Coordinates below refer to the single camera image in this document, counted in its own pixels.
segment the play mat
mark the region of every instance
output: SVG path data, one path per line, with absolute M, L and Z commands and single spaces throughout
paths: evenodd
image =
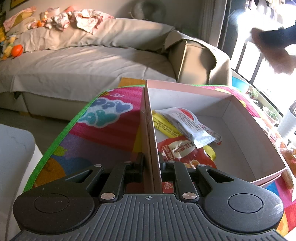
M 119 86 L 129 85 L 127 80 Z M 81 110 L 52 143 L 30 176 L 25 191 L 82 168 L 104 161 L 112 168 L 119 160 L 134 161 L 141 152 L 140 103 L 143 85 L 120 87 L 101 93 Z M 262 114 L 234 88 L 205 85 L 203 88 L 230 92 L 255 118 Z M 141 192 L 142 187 L 133 187 Z M 282 177 L 268 189 L 284 203 L 284 216 L 277 231 L 286 235 L 296 227 L 296 202 L 291 202 Z

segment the beige sofa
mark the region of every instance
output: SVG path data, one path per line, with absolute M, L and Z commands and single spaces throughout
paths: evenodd
M 0 108 L 71 120 L 122 77 L 231 85 L 226 54 L 171 26 L 110 19 L 100 27 L 97 35 L 70 27 L 18 36 L 26 53 L 0 62 Z

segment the orange ball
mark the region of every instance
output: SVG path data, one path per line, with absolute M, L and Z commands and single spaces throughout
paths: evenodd
M 12 50 L 11 50 L 11 55 L 13 57 L 18 57 L 22 54 L 24 48 L 22 47 L 22 45 L 15 45 L 13 46 Z

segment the ribbed gray plate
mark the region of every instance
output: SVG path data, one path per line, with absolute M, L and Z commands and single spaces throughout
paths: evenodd
M 285 240 L 274 230 L 258 235 L 240 235 L 213 225 L 196 204 L 183 203 L 174 194 L 125 194 L 100 206 L 84 226 L 60 235 L 22 231 L 15 241 L 277 241 Z

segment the cardboard box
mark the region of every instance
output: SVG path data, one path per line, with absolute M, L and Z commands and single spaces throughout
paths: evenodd
M 286 169 L 282 156 L 247 109 L 232 94 L 180 83 L 147 80 L 141 106 L 142 146 L 146 155 L 145 191 L 162 193 L 152 110 L 181 107 L 223 137 L 216 152 L 217 169 L 265 186 Z

